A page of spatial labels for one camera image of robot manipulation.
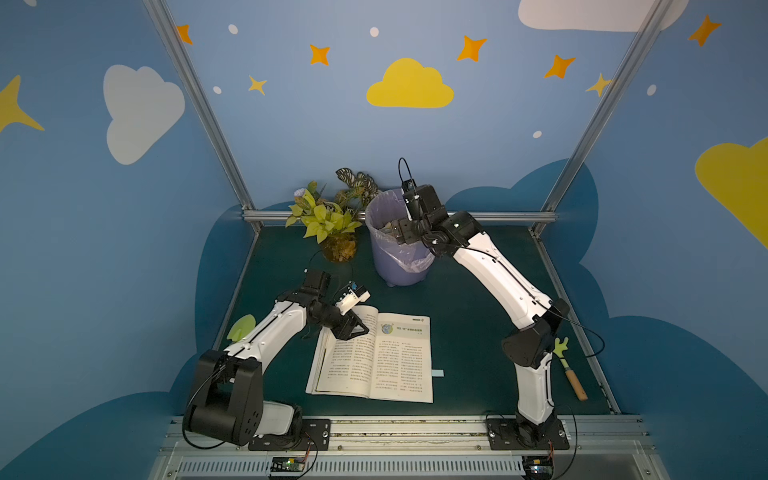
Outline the paperback book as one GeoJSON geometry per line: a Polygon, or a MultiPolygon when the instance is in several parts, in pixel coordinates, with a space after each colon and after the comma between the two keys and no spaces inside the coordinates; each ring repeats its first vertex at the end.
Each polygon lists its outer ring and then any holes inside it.
{"type": "Polygon", "coordinates": [[[431,404],[431,320],[371,306],[353,312],[369,332],[339,340],[322,329],[305,392],[431,404]]]}

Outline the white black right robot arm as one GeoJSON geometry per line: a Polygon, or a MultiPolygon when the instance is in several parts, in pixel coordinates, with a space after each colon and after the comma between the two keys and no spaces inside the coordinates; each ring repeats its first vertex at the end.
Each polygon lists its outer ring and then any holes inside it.
{"type": "Polygon", "coordinates": [[[432,186],[407,180],[402,183],[402,196],[407,218],[396,222],[397,241],[419,241],[436,257],[452,257],[494,296],[516,327],[502,341],[502,349],[515,364],[517,435],[523,444],[534,447],[557,425],[551,362],[557,331],[570,306],[562,299],[551,300],[528,281],[470,213],[448,213],[432,186]]]}

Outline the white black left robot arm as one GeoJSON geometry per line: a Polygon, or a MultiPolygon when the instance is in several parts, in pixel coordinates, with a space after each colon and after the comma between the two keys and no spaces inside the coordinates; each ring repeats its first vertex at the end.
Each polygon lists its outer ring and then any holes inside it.
{"type": "Polygon", "coordinates": [[[306,270],[301,286],[279,295],[273,309],[244,337],[201,355],[183,415],[183,436],[196,433],[219,445],[265,441],[286,450],[310,441],[298,406],[264,399],[263,377],[283,347],[308,324],[325,327],[342,341],[369,333],[353,311],[370,298],[368,289],[351,281],[327,297],[330,280],[326,272],[306,270]]]}

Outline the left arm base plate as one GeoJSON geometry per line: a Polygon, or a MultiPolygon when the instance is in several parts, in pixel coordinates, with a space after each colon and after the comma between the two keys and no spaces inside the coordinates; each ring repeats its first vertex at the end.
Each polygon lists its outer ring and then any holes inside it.
{"type": "Polygon", "coordinates": [[[303,418],[285,435],[261,435],[247,445],[249,451],[327,451],[332,422],[329,418],[303,418]]]}

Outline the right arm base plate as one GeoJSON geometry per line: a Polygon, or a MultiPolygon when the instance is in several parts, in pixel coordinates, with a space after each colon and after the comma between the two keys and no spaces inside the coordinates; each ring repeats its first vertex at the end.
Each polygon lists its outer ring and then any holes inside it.
{"type": "Polygon", "coordinates": [[[485,419],[485,426],[494,451],[570,449],[565,427],[555,415],[539,425],[527,419],[489,417],[485,419]]]}

